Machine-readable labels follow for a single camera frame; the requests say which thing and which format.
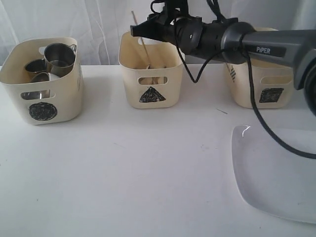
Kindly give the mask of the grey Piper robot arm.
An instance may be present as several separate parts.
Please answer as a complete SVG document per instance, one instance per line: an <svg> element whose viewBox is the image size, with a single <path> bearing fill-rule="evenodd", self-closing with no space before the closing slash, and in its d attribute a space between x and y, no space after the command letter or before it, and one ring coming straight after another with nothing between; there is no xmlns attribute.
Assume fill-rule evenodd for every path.
<svg viewBox="0 0 316 237"><path fill-rule="evenodd" d="M248 58L290 67L294 88L302 90L309 109L316 110L315 30L259 31L247 22L222 15L218 1L208 5L216 15L211 23L191 16L185 0L165 0L162 11L130 27L133 37L168 42L186 55L242 64Z"/></svg>

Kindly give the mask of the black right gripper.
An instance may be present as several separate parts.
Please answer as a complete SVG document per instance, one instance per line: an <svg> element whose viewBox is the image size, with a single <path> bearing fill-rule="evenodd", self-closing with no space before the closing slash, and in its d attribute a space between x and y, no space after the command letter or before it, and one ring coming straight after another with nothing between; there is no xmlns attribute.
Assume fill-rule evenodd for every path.
<svg viewBox="0 0 316 237"><path fill-rule="evenodd" d="M153 0L150 9L152 14L147 21L130 26L131 35L175 45L175 23L179 18L189 16L188 1Z"/></svg>

